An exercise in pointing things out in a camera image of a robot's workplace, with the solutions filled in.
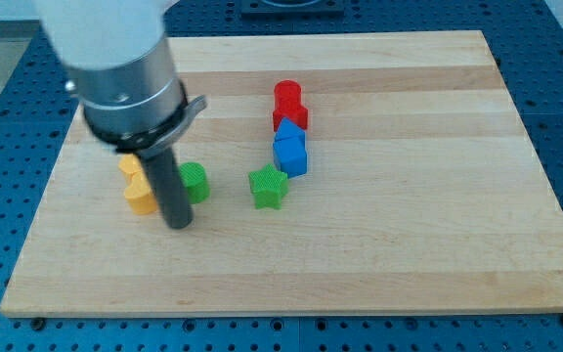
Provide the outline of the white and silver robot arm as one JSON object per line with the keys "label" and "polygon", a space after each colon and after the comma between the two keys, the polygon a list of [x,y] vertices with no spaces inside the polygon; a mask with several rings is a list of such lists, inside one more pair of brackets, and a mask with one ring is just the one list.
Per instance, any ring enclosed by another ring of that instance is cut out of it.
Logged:
{"label": "white and silver robot arm", "polygon": [[166,37],[177,0],[35,0],[92,133],[123,153],[170,149],[206,102],[188,100]]}

